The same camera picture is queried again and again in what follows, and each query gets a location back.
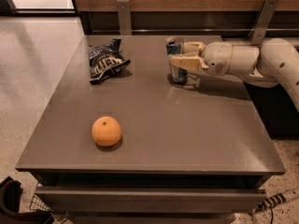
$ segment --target robotic arm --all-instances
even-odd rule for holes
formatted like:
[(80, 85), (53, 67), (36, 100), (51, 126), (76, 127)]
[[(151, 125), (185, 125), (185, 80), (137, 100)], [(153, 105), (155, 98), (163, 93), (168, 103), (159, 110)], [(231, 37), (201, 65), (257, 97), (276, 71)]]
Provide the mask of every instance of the robotic arm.
[(264, 42), (261, 50), (226, 42), (208, 45), (182, 42), (179, 45), (179, 54), (168, 52), (172, 76), (174, 69), (191, 72), (202, 69), (211, 76), (233, 75), (264, 88), (280, 83), (299, 111), (299, 53), (288, 41), (274, 38)]

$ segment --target desk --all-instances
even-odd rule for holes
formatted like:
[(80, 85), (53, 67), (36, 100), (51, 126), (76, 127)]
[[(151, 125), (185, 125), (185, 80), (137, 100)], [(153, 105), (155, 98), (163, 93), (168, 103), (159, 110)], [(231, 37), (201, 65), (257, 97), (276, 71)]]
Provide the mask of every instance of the desk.
[[(243, 82), (190, 74), (173, 86), (168, 36), (136, 35), (122, 37), (126, 70), (91, 85), (88, 45), (111, 38), (82, 39), (21, 155), (17, 169), (43, 185), (36, 195), (75, 223), (149, 214), (191, 221), (255, 207), (262, 183), (285, 169)], [(91, 128), (106, 115), (119, 121), (122, 139), (99, 148)]]

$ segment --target snack package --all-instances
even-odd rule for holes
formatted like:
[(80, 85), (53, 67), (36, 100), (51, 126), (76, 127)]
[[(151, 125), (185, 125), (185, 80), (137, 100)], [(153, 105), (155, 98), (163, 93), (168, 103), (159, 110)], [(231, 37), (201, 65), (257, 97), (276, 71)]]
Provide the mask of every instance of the snack package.
[(89, 47), (91, 83), (116, 76), (130, 63), (120, 55), (120, 45), (121, 38), (113, 38), (104, 46)]

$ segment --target speckled floor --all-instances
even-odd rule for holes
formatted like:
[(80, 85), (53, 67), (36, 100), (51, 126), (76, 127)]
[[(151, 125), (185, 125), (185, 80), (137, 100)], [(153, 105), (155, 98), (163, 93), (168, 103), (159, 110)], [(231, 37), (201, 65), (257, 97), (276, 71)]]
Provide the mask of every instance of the speckled floor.
[[(36, 181), (17, 172), (16, 162), (83, 36), (79, 18), (0, 17), (0, 180), (9, 175), (22, 183), (21, 212), (29, 208)], [(274, 145), (287, 173), (265, 183), (268, 196), (299, 186), (299, 139)], [(235, 214), (234, 224), (270, 218), (270, 211)], [(299, 199), (274, 208), (273, 223), (299, 223)]]

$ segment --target orange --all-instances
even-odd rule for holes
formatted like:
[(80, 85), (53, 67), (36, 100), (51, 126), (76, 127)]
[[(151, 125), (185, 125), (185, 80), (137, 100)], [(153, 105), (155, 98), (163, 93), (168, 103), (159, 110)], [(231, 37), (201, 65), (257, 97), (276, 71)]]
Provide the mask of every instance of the orange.
[(114, 118), (104, 116), (93, 124), (92, 137), (99, 146), (113, 146), (121, 139), (121, 126)]

